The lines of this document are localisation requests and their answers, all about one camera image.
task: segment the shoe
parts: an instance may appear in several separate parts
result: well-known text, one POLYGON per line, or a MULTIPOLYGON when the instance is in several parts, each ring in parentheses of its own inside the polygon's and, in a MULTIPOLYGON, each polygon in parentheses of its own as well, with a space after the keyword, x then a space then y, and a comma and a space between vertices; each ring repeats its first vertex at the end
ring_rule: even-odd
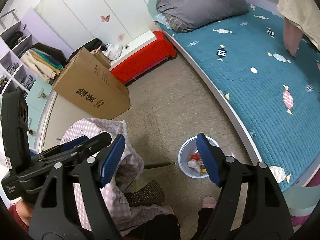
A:
POLYGON ((170 214, 174 215, 173 209, 170 206, 166 205, 166 206, 163 206, 162 208, 164 208, 167 211, 167 215, 170 215, 170 214))
POLYGON ((202 201, 202 208, 215 208, 217 201, 213 197, 205 197, 202 201))

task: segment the red sleeve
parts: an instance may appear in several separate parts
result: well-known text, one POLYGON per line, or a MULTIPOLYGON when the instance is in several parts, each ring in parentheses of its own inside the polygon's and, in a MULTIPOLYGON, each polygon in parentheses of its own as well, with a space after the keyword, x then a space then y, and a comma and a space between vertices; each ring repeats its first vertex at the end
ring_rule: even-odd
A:
POLYGON ((20 227, 26 232, 29 233, 29 227, 21 220, 19 217, 17 210, 16 210, 16 205, 11 205, 9 208, 9 213, 13 216, 14 220, 19 224, 20 227))

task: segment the mattress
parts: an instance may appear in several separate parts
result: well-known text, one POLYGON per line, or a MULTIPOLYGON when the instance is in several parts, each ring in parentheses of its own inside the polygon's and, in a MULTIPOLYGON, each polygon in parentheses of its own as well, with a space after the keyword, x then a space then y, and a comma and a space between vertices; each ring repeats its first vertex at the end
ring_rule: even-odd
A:
POLYGON ((229 101, 285 191, 320 151, 320 55, 305 41, 283 45, 283 20, 249 13, 189 33, 169 33, 229 101))

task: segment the silver bolt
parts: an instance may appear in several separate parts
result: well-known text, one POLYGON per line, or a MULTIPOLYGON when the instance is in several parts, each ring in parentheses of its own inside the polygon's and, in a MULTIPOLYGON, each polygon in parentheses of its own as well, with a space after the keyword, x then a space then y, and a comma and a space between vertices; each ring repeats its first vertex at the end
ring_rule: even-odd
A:
POLYGON ((56 163, 56 164, 54 165, 54 167, 55 167, 56 169, 61 168, 61 166, 62 166, 62 163, 56 163))
POLYGON ((259 163, 260 168, 265 169, 267 167, 267 165, 265 163, 259 163))
POLYGON ((235 159, 234 159, 234 157, 232 157, 232 156, 227 156, 227 157, 226 157, 226 161, 227 161, 228 163, 232 163, 232 162, 235 161, 235 159))
POLYGON ((87 159, 87 163, 94 163, 95 160, 96 160, 95 157, 89 157, 89 158, 87 159))

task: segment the hand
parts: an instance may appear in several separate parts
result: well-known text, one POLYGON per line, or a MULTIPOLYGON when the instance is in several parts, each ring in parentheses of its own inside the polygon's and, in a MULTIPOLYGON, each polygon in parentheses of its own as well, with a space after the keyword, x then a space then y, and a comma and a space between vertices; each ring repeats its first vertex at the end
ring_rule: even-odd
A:
POLYGON ((34 205, 24 201, 23 199, 16 203, 16 211, 19 217, 28 227, 30 226, 33 209, 34 205))

